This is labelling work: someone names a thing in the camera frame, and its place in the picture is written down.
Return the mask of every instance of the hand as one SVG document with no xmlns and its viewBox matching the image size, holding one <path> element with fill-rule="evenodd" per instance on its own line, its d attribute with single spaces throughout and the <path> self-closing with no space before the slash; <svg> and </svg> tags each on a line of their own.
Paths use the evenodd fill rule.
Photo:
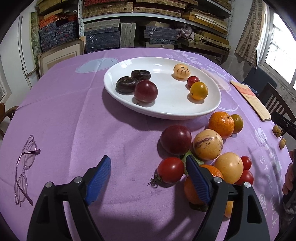
<svg viewBox="0 0 296 241">
<path fill-rule="evenodd" d="M 294 152 L 290 151 L 290 157 L 293 160 L 294 158 Z M 291 163 L 288 166 L 287 173 L 285 175 L 285 183 L 283 185 L 283 193 L 285 195 L 288 194 L 288 191 L 291 191 L 293 189 L 293 179 L 294 179 L 294 173 L 293 173 L 293 163 Z"/>
</svg>

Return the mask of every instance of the shelf board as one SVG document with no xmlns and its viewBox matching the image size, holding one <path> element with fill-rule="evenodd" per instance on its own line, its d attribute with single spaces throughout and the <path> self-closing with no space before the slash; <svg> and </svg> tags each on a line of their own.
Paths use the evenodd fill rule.
<svg viewBox="0 0 296 241">
<path fill-rule="evenodd" d="M 84 18 L 83 19 L 83 23 L 88 23 L 88 22 L 92 22 L 95 20 L 99 20 L 99 19 L 105 19 L 105 18 L 118 18 L 118 17 L 151 17 L 151 18 L 163 18 L 163 19 L 169 19 L 169 20 L 173 20 L 173 21 L 177 21 L 177 22 L 181 22 L 181 23 L 187 23 L 196 27 L 199 27 L 201 29 L 207 30 L 211 33 L 214 33 L 216 35 L 219 35 L 223 38 L 226 38 L 226 35 L 212 29 L 209 28 L 205 25 L 187 20 L 187 19 L 182 19 L 182 18 L 177 18 L 177 17 L 172 17 L 172 16 L 167 16 L 167 15 L 162 15 L 162 14 L 155 14 L 155 13 L 145 13 L 145 12 L 120 12 L 120 13 L 110 13 L 110 14 L 104 14 L 104 15 L 98 15 L 98 16 L 94 16 L 94 17 L 89 17 L 89 18 Z"/>
<path fill-rule="evenodd" d="M 220 4 L 212 1 L 212 0 L 198 0 L 198 6 L 204 7 L 205 10 L 211 9 L 211 13 L 216 16 L 224 16 L 225 18 L 228 18 L 231 14 L 231 11 L 229 11 L 227 8 L 221 6 Z"/>
</svg>

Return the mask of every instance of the picture frame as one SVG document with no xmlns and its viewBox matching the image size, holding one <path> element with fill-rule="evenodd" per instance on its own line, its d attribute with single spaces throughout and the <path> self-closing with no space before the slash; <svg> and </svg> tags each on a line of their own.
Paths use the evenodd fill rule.
<svg viewBox="0 0 296 241">
<path fill-rule="evenodd" d="M 42 77 L 55 64 L 85 54 L 85 41 L 81 38 L 63 43 L 38 57 L 39 73 Z"/>
</svg>

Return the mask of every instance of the table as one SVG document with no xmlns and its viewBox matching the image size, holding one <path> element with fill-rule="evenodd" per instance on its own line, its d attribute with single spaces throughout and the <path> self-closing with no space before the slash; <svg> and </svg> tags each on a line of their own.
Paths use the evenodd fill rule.
<svg viewBox="0 0 296 241">
<path fill-rule="evenodd" d="M 173 124 L 189 128 L 194 138 L 210 115 L 193 120 L 162 120 L 136 113 L 114 100 L 104 89 L 103 76 L 117 62 L 141 56 L 176 59 L 193 65 L 219 85 L 222 101 L 217 111 L 237 113 L 244 128 L 226 140 L 222 153 L 235 152 L 253 160 L 254 189 L 266 215 L 271 240 L 279 230 L 278 207 L 287 166 L 286 148 L 278 147 L 273 123 L 259 117 L 229 83 L 235 80 L 201 55 L 167 49 L 115 49 L 82 55 L 52 67 L 34 88 L 9 125 L 1 150 L 0 211 L 20 239 L 26 240 L 33 208 L 14 202 L 16 161 L 29 137 L 34 135 L 41 153 L 26 172 L 28 194 L 36 203 L 47 181 L 68 183 L 95 167 L 103 155 L 112 160 L 108 185 L 90 207 L 106 241 L 191 240 L 204 213 L 189 208 L 183 183 L 169 188 L 147 186 L 159 162 L 169 155 L 158 145 L 161 132 Z M 79 240 L 69 216 L 74 240 Z M 217 240 L 222 240 L 228 221 Z"/>
</svg>

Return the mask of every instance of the oval white plate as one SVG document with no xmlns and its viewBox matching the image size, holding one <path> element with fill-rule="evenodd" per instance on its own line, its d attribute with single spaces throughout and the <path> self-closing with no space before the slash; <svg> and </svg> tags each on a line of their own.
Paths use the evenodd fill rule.
<svg viewBox="0 0 296 241">
<path fill-rule="evenodd" d="M 197 76 L 208 87 L 209 94 L 204 101 L 195 101 L 186 88 L 187 80 L 173 78 L 173 68 L 182 62 L 158 57 L 132 58 L 112 66 L 104 76 L 104 86 L 108 93 L 124 106 L 152 117 L 169 120 L 193 119 L 213 112 L 221 102 L 221 92 L 212 78 L 201 70 L 186 64 L 191 75 Z M 116 91 L 116 82 L 123 76 L 131 76 L 136 69 L 148 70 L 158 89 L 158 96 L 153 103 L 137 101 L 134 95 Z"/>
</svg>

